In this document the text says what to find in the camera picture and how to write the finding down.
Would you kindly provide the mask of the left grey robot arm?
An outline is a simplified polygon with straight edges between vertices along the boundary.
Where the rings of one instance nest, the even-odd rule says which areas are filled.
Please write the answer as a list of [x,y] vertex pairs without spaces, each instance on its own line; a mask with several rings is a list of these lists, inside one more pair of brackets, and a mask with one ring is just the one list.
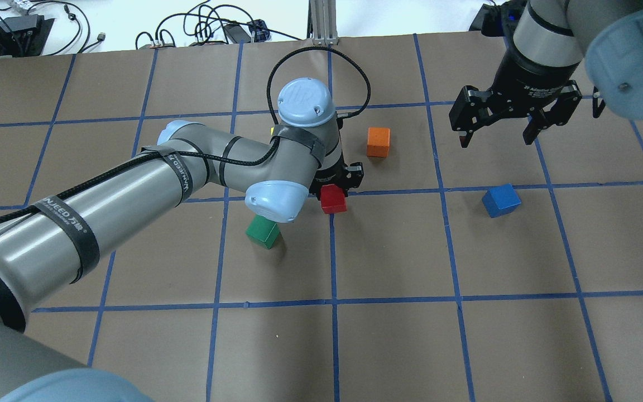
[[248,209],[281,223],[322,186],[359,186],[362,166],[344,166],[340,130],[367,105],[339,113],[327,85],[301,77],[268,107],[267,143],[172,121],[128,162],[0,216],[0,401],[150,400],[124,377],[28,338],[26,326],[41,303],[205,185],[245,193]]

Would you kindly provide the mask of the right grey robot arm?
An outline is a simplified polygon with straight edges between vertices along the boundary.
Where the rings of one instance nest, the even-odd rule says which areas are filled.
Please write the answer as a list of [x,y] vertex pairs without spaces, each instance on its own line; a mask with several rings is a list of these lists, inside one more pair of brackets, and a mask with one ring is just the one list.
[[609,108],[643,120],[643,1],[528,1],[506,38],[491,86],[462,87],[449,112],[462,147],[501,119],[529,119],[526,145],[567,124],[582,97],[579,64],[594,87],[593,117]]

